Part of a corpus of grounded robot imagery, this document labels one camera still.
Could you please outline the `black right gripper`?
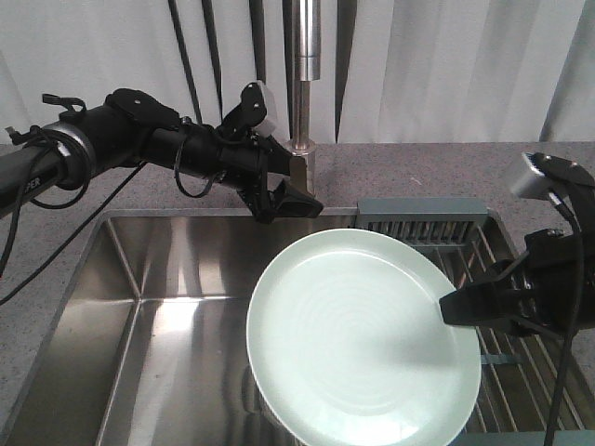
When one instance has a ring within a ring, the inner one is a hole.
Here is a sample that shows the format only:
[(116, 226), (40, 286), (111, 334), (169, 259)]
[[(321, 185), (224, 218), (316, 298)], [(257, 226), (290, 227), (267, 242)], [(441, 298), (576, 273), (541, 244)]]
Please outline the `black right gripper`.
[[(544, 324), (560, 333), (570, 324), (576, 290), (574, 235), (545, 229), (524, 237), (527, 274)], [(582, 234), (584, 279), (577, 330), (594, 327), (594, 232)], [(520, 290), (512, 284), (513, 262), (497, 261), (473, 282), (439, 300), (443, 321), (453, 326), (512, 328), (520, 315)]]

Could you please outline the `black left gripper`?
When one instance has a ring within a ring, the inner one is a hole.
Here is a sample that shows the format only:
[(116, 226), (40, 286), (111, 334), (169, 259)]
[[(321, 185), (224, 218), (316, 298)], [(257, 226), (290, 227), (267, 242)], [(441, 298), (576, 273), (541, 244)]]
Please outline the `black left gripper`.
[(294, 154), (273, 136), (264, 137), (246, 130), (239, 138), (225, 138), (223, 127), (212, 135), (218, 143), (219, 167), (211, 176), (212, 184), (236, 189), (246, 204), (253, 204), (253, 217), (259, 223), (276, 218), (316, 218), (324, 205), (312, 194), (282, 180), (275, 190), (268, 190), (269, 173), (291, 175)]

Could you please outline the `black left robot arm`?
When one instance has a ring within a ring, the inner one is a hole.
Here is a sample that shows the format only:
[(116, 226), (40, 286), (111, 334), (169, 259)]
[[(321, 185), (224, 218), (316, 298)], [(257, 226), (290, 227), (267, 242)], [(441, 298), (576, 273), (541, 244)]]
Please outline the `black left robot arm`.
[(169, 168), (176, 177), (205, 179), (197, 198), (216, 184), (236, 190), (260, 223), (315, 218), (324, 208), (290, 182), (292, 168), (303, 162), (273, 137), (275, 103), (260, 81), (243, 89), (239, 104), (217, 127), (185, 121), (129, 88), (113, 91), (92, 109), (79, 98), (45, 94), (43, 101), (63, 107), (56, 123), (33, 126), (25, 134), (7, 130), (19, 150), (1, 158), (2, 216), (53, 186), (84, 192), (94, 177), (141, 163)]

